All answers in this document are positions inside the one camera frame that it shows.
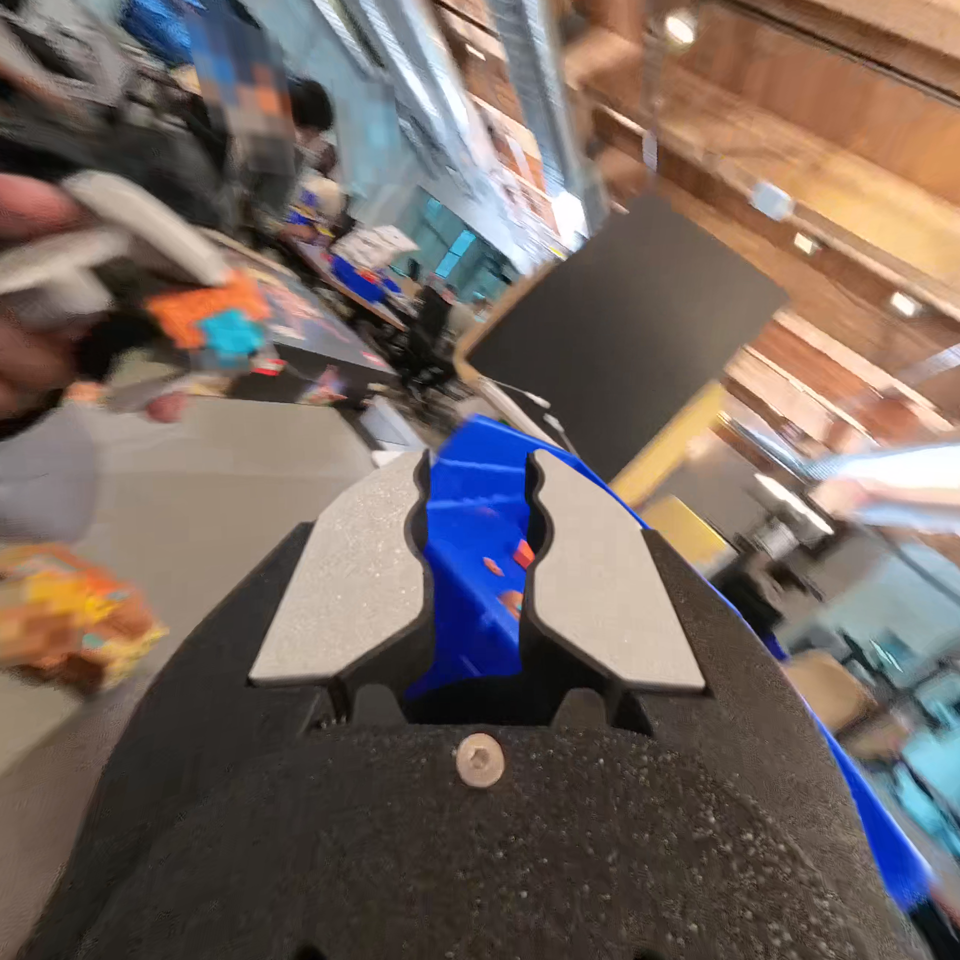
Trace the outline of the black board panel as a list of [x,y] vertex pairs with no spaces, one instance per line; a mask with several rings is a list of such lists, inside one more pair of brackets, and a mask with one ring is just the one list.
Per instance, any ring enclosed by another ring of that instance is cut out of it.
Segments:
[[489,317],[465,360],[550,402],[582,461],[611,482],[788,302],[646,192]]

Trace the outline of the multicoloured toy brick assembly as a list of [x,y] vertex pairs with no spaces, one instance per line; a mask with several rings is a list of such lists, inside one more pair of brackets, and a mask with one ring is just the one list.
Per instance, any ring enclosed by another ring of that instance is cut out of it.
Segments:
[[90,697],[167,636],[143,592],[56,543],[1,551],[1,667]]

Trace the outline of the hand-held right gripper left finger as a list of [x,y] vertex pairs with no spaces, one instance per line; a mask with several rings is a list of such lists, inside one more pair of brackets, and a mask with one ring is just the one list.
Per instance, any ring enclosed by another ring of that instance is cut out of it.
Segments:
[[397,455],[318,516],[248,672],[257,687],[410,687],[435,656],[427,450]]

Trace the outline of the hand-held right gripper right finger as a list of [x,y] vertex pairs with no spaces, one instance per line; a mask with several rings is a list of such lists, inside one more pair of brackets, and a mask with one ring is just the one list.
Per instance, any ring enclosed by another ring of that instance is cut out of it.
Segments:
[[627,690],[704,692],[706,680],[642,523],[545,448],[527,460],[534,551],[524,623]]

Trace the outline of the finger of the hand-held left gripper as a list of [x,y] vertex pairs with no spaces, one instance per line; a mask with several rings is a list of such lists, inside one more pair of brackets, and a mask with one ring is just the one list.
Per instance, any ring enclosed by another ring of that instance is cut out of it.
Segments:
[[114,297],[96,270],[126,258],[131,246],[124,230],[87,228],[4,248],[1,296],[68,316],[100,313],[113,305]]
[[80,171],[64,179],[63,190],[99,221],[125,233],[130,255],[141,266],[176,282],[227,284],[230,267],[219,248],[136,183],[118,174]]

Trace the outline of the orange and teal brick cluster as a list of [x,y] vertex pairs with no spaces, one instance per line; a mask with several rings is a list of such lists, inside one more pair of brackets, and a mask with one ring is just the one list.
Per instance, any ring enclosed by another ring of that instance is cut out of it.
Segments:
[[153,294],[143,306],[176,348],[210,369],[248,366],[273,314],[258,283],[237,270],[222,285]]

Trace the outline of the silver spiral ventilation duct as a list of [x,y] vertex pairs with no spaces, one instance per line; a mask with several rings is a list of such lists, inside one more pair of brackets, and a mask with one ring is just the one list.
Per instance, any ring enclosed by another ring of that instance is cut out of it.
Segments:
[[505,50],[524,123],[540,153],[560,242],[575,252],[603,226],[608,206],[576,124],[551,3],[489,1],[486,6]]

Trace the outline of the person's left hand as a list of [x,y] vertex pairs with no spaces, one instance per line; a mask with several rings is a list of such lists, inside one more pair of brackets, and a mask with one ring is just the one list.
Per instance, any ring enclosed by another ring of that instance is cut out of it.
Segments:
[[[77,230],[83,210],[59,187],[22,175],[1,176],[2,247]],[[141,311],[30,330],[10,307],[1,318],[1,438],[26,431],[57,409],[78,380],[102,383],[126,352],[160,335]]]

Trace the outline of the white ceiling sensor box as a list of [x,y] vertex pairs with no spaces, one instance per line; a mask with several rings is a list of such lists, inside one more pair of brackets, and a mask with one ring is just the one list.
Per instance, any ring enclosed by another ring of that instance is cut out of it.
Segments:
[[774,222],[790,219],[796,207],[795,198],[769,181],[756,182],[750,191],[750,206]]

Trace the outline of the printed cardboard box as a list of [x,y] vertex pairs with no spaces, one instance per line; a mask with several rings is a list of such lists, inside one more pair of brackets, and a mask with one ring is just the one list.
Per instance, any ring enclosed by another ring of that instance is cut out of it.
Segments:
[[266,351],[249,371],[224,381],[224,398],[360,409],[400,384],[397,372],[294,272],[246,249],[222,252],[255,281],[270,307]]

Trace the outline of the blue plastic bin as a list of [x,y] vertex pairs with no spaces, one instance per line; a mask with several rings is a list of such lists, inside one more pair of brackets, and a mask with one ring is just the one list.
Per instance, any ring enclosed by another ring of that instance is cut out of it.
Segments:
[[[446,691],[467,681],[520,674],[520,624],[498,602],[498,594],[508,590],[523,594],[526,570],[513,561],[512,554],[527,534],[530,521],[525,498],[526,461],[541,449],[557,454],[613,495],[574,455],[479,414],[459,427],[435,454],[425,556],[435,581],[436,652],[430,669],[408,688],[408,699],[423,699],[435,690]],[[498,562],[505,573],[503,578],[486,570],[484,556]],[[721,599],[721,594],[685,563],[680,565],[691,573],[694,586],[703,587],[703,596],[711,602],[715,599],[737,629],[743,627],[756,637],[748,643],[750,653],[759,651],[762,644],[768,650],[764,657],[770,664],[774,659],[786,659],[772,633],[754,634],[728,600]],[[846,781],[888,895],[904,913],[919,910],[932,895],[930,865],[834,735],[814,717],[807,702],[803,703]]]

